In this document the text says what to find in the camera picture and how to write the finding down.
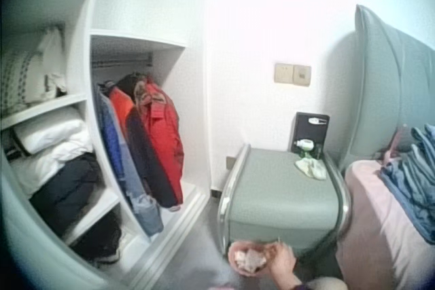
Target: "pink bowl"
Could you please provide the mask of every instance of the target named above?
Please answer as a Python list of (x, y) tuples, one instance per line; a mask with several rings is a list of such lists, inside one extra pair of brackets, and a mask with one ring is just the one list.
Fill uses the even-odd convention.
[(252, 241), (236, 241), (231, 244), (230, 249), (228, 250), (228, 261), (230, 262), (230, 266), (234, 271), (244, 276), (261, 276), (267, 274), (267, 268), (263, 268), (256, 273), (249, 273), (244, 270), (241, 270), (236, 263), (235, 253), (236, 251), (244, 251), (247, 252), (248, 249), (253, 249), (258, 252), (263, 252), (264, 245), (258, 244)]

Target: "hand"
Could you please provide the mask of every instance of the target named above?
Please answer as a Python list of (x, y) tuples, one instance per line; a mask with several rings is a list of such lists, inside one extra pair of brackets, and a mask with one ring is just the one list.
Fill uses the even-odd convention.
[(264, 246), (267, 268), (279, 290), (293, 289), (300, 284), (293, 274), (296, 258), (292, 249), (282, 242), (274, 242)]

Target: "floor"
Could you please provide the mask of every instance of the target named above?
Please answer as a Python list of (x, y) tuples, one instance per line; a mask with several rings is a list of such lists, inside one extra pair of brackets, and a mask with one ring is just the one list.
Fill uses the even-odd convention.
[[(207, 290), (225, 285), (237, 290), (276, 289), (268, 278), (245, 278), (238, 275), (222, 257), (218, 249), (218, 205), (215, 198), (210, 199), (154, 289)], [(317, 266), (299, 264), (295, 273), (301, 280), (312, 279), (315, 275), (339, 276), (335, 266), (331, 252)]]

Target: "gray nightstand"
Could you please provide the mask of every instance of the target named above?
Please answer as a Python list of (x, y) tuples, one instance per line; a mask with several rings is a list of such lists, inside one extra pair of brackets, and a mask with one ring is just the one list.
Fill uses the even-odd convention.
[(221, 197), (223, 253), (235, 240), (280, 238), (300, 256), (343, 227), (349, 197), (332, 160), (325, 157), (328, 177), (320, 181), (296, 168), (299, 159), (291, 152), (243, 148)]

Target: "bed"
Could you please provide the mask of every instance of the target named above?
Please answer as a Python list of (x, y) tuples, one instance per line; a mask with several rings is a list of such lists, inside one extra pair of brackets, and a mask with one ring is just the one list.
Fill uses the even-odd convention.
[(435, 51), (357, 6), (360, 64), (353, 126), (341, 158), (351, 194), (336, 258), (350, 289), (418, 289), (435, 270), (428, 244), (378, 177), (372, 160), (399, 126), (435, 123)]

